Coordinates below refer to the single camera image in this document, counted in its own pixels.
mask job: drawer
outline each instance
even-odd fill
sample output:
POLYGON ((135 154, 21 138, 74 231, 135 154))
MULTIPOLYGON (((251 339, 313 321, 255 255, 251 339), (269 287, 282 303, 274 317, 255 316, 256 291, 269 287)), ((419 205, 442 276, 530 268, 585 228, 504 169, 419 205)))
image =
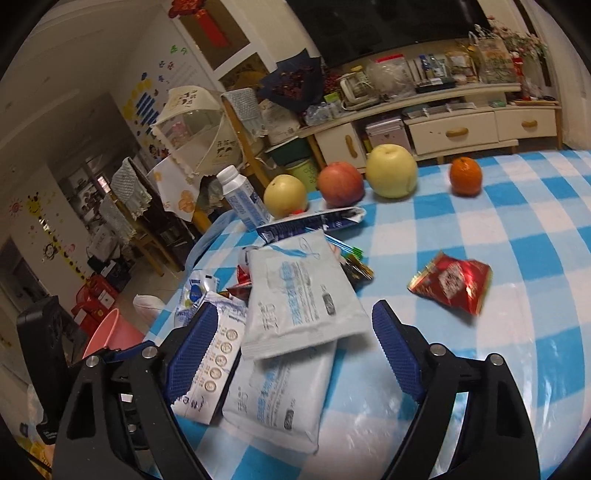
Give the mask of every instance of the drawer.
POLYGON ((409 129, 418 155, 499 141, 494 112, 430 120, 409 129))
POLYGON ((336 161, 365 168, 365 149, 351 124, 344 124, 316 134, 326 164, 336 161))
POLYGON ((495 112, 499 140, 555 137, 556 113, 550 109, 521 108, 495 112))

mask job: snack package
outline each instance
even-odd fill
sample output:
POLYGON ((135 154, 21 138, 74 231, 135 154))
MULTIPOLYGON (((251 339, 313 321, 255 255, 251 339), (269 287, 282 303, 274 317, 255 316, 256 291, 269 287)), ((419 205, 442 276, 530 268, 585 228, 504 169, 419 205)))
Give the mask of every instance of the snack package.
POLYGON ((176 415, 209 425, 238 357, 246 306, 240 300, 229 300, 214 292, 207 292, 203 298, 217 308, 217 332, 199 364, 191 388, 171 408, 176 415))
POLYGON ((439 252, 408 284, 417 295, 478 315, 492 279, 491 268, 476 260, 458 260, 439 252))
POLYGON ((248 258, 245 358, 270 358, 371 330, 322 230, 252 250, 248 258))
POLYGON ((335 350, 336 342, 330 342, 266 360, 242 357, 224 418, 276 445, 314 453, 335 350))
POLYGON ((199 310, 208 291, 217 292, 219 280, 203 270, 194 270, 183 286, 181 298, 174 312, 174 327, 187 325, 199 310))
POLYGON ((303 213, 261 225, 256 228, 256 232, 266 244, 271 244, 284 238, 301 235, 306 232, 307 228, 333 232, 349 226, 356 226, 363 221, 366 214, 366 210, 361 207, 344 207, 322 212, 303 213))

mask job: tablecloth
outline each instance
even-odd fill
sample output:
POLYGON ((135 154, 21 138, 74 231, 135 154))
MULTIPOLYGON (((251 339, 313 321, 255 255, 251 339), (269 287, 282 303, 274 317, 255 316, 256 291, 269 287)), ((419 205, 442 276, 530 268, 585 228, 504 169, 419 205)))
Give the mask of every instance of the tablecloth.
MULTIPOLYGON (((543 478, 564 459, 591 417, 591 154, 528 153, 478 161, 483 192, 449 193, 446 166, 419 168, 415 195, 386 201, 368 188, 363 224, 336 232, 363 249, 375 272, 358 292, 366 311, 386 299, 403 323, 456 355, 503 355, 530 416, 543 478), (470 319, 412 295, 410 278, 437 253, 489 264, 493 280, 480 317, 470 319)), ((323 201, 311 194, 311 207, 323 201)), ((196 268, 229 286, 238 247, 261 245, 237 220, 196 268)), ((147 339, 172 327, 179 292, 147 339)), ((458 395, 434 473, 445 471, 466 404, 458 395)), ((206 427, 179 419, 215 480, 379 479, 415 413, 373 334, 342 339, 333 367, 320 448, 304 455, 246 435, 224 419, 206 427)))

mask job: candy wrapper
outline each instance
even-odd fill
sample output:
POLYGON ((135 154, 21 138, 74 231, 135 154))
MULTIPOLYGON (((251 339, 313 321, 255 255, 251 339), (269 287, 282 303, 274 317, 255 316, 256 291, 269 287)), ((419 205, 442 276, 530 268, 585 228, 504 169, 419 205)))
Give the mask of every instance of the candy wrapper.
POLYGON ((408 284, 417 295, 459 307, 478 315, 491 283, 490 266, 476 260, 458 260, 439 252, 408 284))
POLYGON ((199 310, 208 291, 217 292, 219 280, 202 270, 192 271, 183 285, 181 298, 174 312, 174 327, 187 325, 199 310))

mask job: apple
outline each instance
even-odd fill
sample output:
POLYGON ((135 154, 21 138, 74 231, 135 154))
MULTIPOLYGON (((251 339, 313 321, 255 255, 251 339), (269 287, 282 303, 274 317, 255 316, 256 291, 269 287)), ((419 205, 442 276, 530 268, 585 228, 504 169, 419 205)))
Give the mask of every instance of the apple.
POLYGON ((375 193, 388 198, 406 197, 417 187, 417 162, 400 145, 378 145, 369 154, 365 178, 375 193))

